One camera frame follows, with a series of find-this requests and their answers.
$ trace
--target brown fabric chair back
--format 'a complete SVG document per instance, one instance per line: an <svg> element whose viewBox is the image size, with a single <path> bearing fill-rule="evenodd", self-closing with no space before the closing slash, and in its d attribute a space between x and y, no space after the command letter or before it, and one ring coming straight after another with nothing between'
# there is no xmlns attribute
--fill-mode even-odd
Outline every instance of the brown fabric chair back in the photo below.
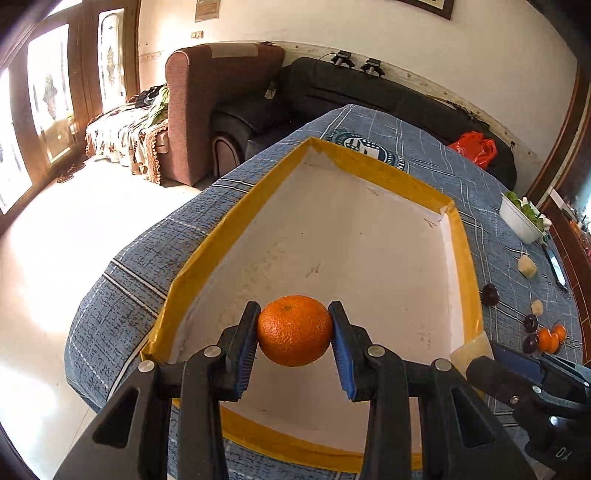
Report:
<svg viewBox="0 0 591 480"><path fill-rule="evenodd" d="M213 108L257 91L263 95L279 72L284 53L274 45L213 43L181 48L168 58L171 155L160 165L163 177L193 185L212 171Z"/></svg>

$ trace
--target silver rivet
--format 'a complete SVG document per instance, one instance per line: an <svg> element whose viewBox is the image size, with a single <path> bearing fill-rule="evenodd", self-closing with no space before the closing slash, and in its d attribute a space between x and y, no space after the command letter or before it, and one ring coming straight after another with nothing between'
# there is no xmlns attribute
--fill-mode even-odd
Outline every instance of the silver rivet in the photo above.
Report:
<svg viewBox="0 0 591 480"><path fill-rule="evenodd" d="M452 363L444 358L438 358L435 360L435 368L440 372L449 372L452 369Z"/></svg>
<svg viewBox="0 0 591 480"><path fill-rule="evenodd" d="M138 370L143 374L146 374L151 372L155 366L156 364L152 360L144 360L143 362L140 362Z"/></svg>
<svg viewBox="0 0 591 480"><path fill-rule="evenodd" d="M203 351L203 355L205 355L208 358L215 358L217 356L220 356L221 353L222 353L222 349L220 347L218 347L217 345L208 346Z"/></svg>
<svg viewBox="0 0 591 480"><path fill-rule="evenodd" d="M385 353L386 353L386 350L381 345L372 345L371 347L368 348L368 355L369 356L379 357L379 356L384 356Z"/></svg>

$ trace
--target black leather sofa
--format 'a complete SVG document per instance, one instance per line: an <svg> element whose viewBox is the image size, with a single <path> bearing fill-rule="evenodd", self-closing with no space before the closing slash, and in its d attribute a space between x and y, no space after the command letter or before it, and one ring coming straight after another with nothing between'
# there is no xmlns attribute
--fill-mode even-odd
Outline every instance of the black leather sofa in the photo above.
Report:
<svg viewBox="0 0 591 480"><path fill-rule="evenodd" d="M259 93L219 105L212 113L214 162L220 165L220 174L326 112L354 103L390 113L444 145L465 132L485 134L495 140L498 151L487 172L508 189L515 187L517 171L510 147L460 108L387 79L308 57L281 69L276 88L272 100Z"/></svg>

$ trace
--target door glass panel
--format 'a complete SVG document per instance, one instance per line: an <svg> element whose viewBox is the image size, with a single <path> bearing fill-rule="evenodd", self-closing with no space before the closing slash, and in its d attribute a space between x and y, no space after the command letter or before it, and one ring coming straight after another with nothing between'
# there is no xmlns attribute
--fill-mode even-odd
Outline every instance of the door glass panel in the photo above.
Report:
<svg viewBox="0 0 591 480"><path fill-rule="evenodd" d="M62 0L57 6L49 13L49 15L56 14L65 10L66 8L73 7L74 5L81 4L82 0Z"/></svg>
<svg viewBox="0 0 591 480"><path fill-rule="evenodd" d="M76 139L67 52L68 25L29 43L27 60L33 121L52 162L69 151Z"/></svg>
<svg viewBox="0 0 591 480"><path fill-rule="evenodd" d="M125 103L123 18L123 8L99 14L99 77L104 112Z"/></svg>
<svg viewBox="0 0 591 480"><path fill-rule="evenodd" d="M8 209L31 186L12 126L8 69L0 75L0 210Z"/></svg>

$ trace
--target yellow tape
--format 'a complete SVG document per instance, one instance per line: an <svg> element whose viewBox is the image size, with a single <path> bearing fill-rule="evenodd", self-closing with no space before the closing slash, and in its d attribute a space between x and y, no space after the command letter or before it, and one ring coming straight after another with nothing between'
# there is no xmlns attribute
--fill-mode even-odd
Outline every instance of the yellow tape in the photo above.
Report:
<svg viewBox="0 0 591 480"><path fill-rule="evenodd" d="M480 308L472 256L462 220L453 201L422 181L379 160L330 142L310 138L281 160L261 179L226 214L201 246L194 251L170 287L150 339L141 352L142 359L152 358L159 362L168 361L177 328L207 279L263 205L299 165L311 147L319 153L326 154L335 165L351 175L375 183L434 212L445 211L448 214L462 297L465 340L473 339L482 331L482 309ZM179 406L178 399L174 400L174 404ZM285 462L341 472L358 473L361 471L363 462L361 453L332 449L300 440L248 420L227 408L221 407L220 410L224 437L245 448ZM413 470L422 468L420 453L413 453L411 467Z"/></svg>

